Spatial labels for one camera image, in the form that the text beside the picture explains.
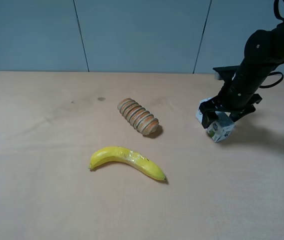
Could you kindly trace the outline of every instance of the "ribbed wooden object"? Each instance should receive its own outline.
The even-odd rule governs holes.
[[[118,103],[117,109],[121,115],[143,135],[149,135],[156,131],[158,119],[136,101],[126,98]]]

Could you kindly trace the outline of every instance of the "table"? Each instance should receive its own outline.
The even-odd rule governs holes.
[[[221,86],[211,74],[0,72],[0,240],[283,240],[284,80],[214,143],[195,113]],[[136,132],[124,98],[163,132]],[[144,154],[168,184],[120,163],[90,172],[106,146]]]

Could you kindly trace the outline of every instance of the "wall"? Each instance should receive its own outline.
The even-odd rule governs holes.
[[[212,73],[279,23],[273,0],[74,1],[0,0],[0,71]]]

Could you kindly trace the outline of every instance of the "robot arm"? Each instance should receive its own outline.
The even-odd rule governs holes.
[[[213,68],[225,83],[217,96],[199,107],[204,128],[217,120],[215,111],[230,113],[229,117],[234,122],[254,112],[253,104],[262,100],[255,93],[257,89],[273,87],[283,79],[282,73],[272,72],[284,64],[284,18],[279,15],[278,0],[274,1],[274,14],[283,23],[272,31],[257,30],[253,33],[246,42],[240,66]],[[267,76],[274,74],[281,74],[281,79],[269,86],[261,86]]]

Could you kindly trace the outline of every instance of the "yellow banana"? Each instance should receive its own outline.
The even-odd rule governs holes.
[[[120,146],[108,146],[95,152],[91,156],[89,168],[92,170],[97,166],[113,161],[126,163],[153,179],[166,180],[165,174],[154,162],[138,152]]]

